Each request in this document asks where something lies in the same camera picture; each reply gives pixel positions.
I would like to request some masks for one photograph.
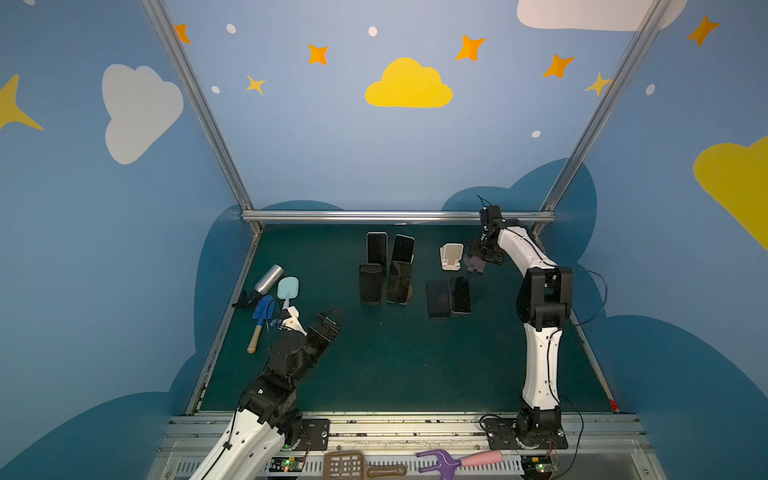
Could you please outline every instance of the white cloud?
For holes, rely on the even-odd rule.
[[[110,65],[101,79],[104,106],[112,120],[107,149],[120,164],[135,162],[181,116],[181,90],[149,67]]]
[[[653,0],[520,0],[518,19],[532,28],[635,31]],[[661,20],[665,28],[687,0],[672,0]]]

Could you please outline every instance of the pink handle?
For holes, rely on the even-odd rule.
[[[488,465],[489,463],[499,463],[504,460],[499,450],[490,452],[476,453],[469,457],[462,458],[462,467],[471,467],[473,465]]]

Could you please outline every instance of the yellow cloud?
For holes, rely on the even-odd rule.
[[[694,162],[699,184],[768,249],[768,137],[751,147],[718,144]]]
[[[398,58],[384,70],[382,80],[369,85],[366,100],[376,107],[437,108],[447,105],[453,90],[432,67],[412,58]]]

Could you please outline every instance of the orange star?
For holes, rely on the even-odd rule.
[[[546,73],[544,73],[543,77],[548,77],[549,75],[557,75],[560,78],[563,78],[563,74],[565,73],[565,67],[568,66],[569,63],[573,61],[573,59],[576,57],[570,57],[570,58],[560,58],[557,55],[555,55],[552,58],[552,66],[547,70]]]
[[[326,50],[328,50],[328,47],[316,47],[310,44],[310,63],[319,62],[323,65],[328,65],[326,63]]]
[[[699,28],[694,30],[694,33],[690,34],[688,40],[695,40],[696,43],[701,46],[701,44],[704,43],[704,39],[707,38],[707,35],[709,35],[711,31],[719,26],[719,23],[710,22],[710,19],[708,19],[705,15],[704,20],[702,20],[699,24]]]
[[[480,48],[480,45],[482,45],[482,42],[485,41],[484,38],[480,38],[479,40],[472,40],[470,37],[466,35],[462,35],[464,37],[464,45],[462,46],[462,50],[458,53],[458,57],[456,57],[456,60],[461,60],[462,58],[469,58],[470,60],[477,61],[478,60],[478,48]]]
[[[179,34],[179,40],[183,41],[184,43],[191,44],[190,38],[187,37],[187,24],[183,23],[181,25],[176,25],[176,33]]]

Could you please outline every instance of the light blue spatula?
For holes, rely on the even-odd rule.
[[[290,306],[290,301],[299,296],[299,279],[287,276],[277,284],[277,298],[285,300],[283,310]]]

